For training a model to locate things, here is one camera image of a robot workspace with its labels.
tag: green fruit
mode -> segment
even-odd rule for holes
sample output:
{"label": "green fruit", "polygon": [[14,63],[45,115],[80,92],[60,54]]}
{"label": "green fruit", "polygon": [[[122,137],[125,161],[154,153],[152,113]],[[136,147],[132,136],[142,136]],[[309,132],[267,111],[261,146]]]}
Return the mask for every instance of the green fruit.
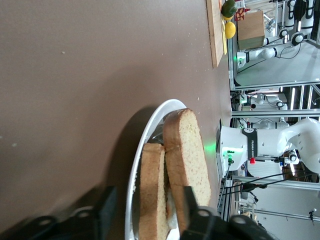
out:
{"label": "green fruit", "polygon": [[227,0],[221,8],[221,13],[226,18],[231,18],[237,12],[235,0]]}

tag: brown table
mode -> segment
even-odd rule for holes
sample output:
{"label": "brown table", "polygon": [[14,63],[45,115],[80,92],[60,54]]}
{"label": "brown table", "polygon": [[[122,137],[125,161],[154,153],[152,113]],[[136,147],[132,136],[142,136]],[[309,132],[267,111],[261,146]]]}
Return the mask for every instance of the brown table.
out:
{"label": "brown table", "polygon": [[[220,118],[229,124],[228,61],[212,68],[205,0],[5,0],[0,20],[0,232],[62,218],[92,188],[115,185],[111,235],[123,239],[128,177],[153,110],[183,101],[205,146]],[[213,147],[206,157],[216,206]]]}

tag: plate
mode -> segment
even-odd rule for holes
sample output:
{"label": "plate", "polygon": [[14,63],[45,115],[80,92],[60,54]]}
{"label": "plate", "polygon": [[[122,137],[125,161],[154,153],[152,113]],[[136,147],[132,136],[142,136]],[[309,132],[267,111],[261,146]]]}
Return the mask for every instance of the plate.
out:
{"label": "plate", "polygon": [[[185,109],[186,106],[177,99],[170,99],[162,103],[152,114],[148,123],[146,124],[142,133],[140,142],[138,144],[132,169],[130,173],[127,196],[126,196],[126,208],[125,208],[125,240],[138,240],[139,232],[139,212],[140,212],[140,197],[139,197],[139,185],[140,185],[140,159],[142,149],[145,143],[150,140],[157,142],[162,140],[162,124],[164,117],[169,113]],[[170,231],[167,240],[179,239],[179,230],[173,229]]]}

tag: wooden cutting board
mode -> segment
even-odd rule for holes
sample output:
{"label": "wooden cutting board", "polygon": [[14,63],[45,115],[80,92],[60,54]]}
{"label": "wooden cutting board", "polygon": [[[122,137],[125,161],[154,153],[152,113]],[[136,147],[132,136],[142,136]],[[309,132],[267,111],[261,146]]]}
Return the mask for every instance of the wooden cutting board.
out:
{"label": "wooden cutting board", "polygon": [[209,23],[212,66],[216,68],[218,67],[224,54],[222,19],[219,0],[206,0],[206,7]]}

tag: lemon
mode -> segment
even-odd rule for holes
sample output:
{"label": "lemon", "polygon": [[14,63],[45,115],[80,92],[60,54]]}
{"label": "lemon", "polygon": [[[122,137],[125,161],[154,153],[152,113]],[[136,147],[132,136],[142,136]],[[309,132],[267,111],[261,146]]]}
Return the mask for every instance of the lemon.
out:
{"label": "lemon", "polygon": [[231,39],[236,34],[236,25],[232,21],[228,21],[224,27],[225,37]]}
{"label": "lemon", "polygon": [[231,17],[225,17],[225,16],[223,16],[223,19],[224,19],[225,21],[229,21],[229,20],[231,20],[233,17],[234,17],[234,16],[231,16]]}

